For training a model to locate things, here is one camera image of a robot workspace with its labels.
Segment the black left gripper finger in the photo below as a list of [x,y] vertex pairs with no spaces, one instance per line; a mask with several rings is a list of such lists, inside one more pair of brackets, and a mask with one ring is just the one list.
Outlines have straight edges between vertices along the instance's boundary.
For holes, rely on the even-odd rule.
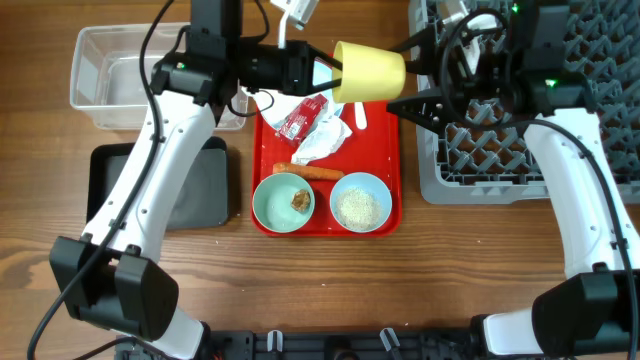
[[336,79],[336,80],[327,81],[318,85],[313,85],[312,93],[315,94],[315,93],[320,93],[326,90],[337,88],[341,85],[341,83],[342,83],[342,79]]
[[331,55],[328,55],[327,53],[307,43],[307,69],[308,70],[314,69],[314,63],[316,60],[320,60],[322,63],[332,68],[336,68],[338,70],[343,69],[343,64],[340,60],[335,59]]

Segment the yellow plastic cup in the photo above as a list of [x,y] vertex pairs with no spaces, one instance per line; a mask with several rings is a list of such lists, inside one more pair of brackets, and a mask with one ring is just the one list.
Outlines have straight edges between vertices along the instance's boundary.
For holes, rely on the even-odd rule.
[[392,100],[404,89],[407,71],[399,53],[340,41],[333,58],[342,64],[332,70],[333,79],[341,81],[332,90],[336,103]]

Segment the brown food scrap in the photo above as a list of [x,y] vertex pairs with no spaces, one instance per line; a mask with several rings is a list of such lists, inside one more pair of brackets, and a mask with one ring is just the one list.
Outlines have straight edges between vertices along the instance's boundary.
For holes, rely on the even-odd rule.
[[304,189],[297,191],[291,201],[291,207],[300,213],[306,212],[310,204],[311,195],[307,190]]

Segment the blue bowl with rice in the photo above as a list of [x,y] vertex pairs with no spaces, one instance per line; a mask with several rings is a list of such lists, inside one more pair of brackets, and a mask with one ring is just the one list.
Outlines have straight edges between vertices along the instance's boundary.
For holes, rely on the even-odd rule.
[[344,229],[368,234],[390,219],[393,200],[388,186],[377,176],[356,172],[344,176],[330,194],[334,219]]

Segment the green bowl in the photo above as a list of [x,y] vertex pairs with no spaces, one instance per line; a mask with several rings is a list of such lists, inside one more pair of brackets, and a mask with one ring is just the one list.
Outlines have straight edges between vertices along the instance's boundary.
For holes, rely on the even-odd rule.
[[[310,204],[299,212],[292,207],[294,195],[305,190]],[[310,184],[292,173],[278,173],[265,178],[254,191],[253,215],[260,225],[271,232],[284,234],[301,229],[315,210],[315,196]]]

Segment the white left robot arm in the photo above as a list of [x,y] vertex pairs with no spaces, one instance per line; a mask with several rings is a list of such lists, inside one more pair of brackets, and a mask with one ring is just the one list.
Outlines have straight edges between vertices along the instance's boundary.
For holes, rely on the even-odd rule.
[[304,41],[189,45],[144,74],[147,122],[120,177],[82,236],[60,237],[50,252],[56,305],[164,358],[207,357],[208,326],[178,307],[178,284],[158,264],[169,215],[238,87],[318,93],[320,57]]

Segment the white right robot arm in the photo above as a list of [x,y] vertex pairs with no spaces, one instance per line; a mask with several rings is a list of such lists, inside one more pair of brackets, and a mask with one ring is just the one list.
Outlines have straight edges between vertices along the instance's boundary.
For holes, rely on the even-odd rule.
[[564,67],[564,25],[465,18],[442,41],[422,31],[396,46],[419,48],[410,73],[433,88],[392,101],[391,113],[428,129],[462,122],[469,102],[500,95],[546,183],[561,232],[565,280],[524,310],[475,319],[477,354],[574,357],[639,349],[639,235],[600,142],[586,78]]

